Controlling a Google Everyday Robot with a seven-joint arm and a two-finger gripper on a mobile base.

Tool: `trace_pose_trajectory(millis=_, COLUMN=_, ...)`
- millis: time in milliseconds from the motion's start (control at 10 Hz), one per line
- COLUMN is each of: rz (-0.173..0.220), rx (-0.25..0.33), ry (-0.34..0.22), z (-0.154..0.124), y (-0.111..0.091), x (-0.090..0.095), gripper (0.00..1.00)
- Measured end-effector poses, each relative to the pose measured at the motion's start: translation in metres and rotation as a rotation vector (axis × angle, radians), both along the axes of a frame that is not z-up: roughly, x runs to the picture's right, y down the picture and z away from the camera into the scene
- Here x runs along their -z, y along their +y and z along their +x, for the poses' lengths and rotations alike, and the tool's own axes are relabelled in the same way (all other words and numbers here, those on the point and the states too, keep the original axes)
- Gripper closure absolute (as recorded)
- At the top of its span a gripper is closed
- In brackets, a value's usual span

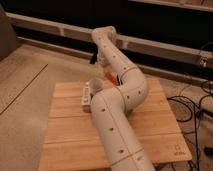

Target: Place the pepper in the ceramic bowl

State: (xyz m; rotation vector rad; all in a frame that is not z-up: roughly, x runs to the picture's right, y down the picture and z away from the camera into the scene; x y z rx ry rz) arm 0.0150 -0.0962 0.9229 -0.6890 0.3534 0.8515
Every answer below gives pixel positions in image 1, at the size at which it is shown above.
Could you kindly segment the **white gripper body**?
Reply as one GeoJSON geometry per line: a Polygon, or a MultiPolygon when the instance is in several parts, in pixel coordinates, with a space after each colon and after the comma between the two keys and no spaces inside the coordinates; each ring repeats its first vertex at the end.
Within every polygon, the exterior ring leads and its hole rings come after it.
{"type": "Polygon", "coordinates": [[[97,52],[97,61],[102,67],[106,67],[109,65],[109,61],[101,50],[98,50],[97,52]]]}

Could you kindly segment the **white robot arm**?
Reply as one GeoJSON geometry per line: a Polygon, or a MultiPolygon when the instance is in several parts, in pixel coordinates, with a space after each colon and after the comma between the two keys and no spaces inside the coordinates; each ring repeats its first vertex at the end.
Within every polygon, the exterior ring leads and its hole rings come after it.
{"type": "Polygon", "coordinates": [[[115,46],[115,38],[113,26],[92,31],[98,57],[105,58],[121,81],[121,85],[104,89],[93,96],[93,122],[112,171],[155,171],[125,115],[146,99],[148,83],[142,71],[115,46]]]}

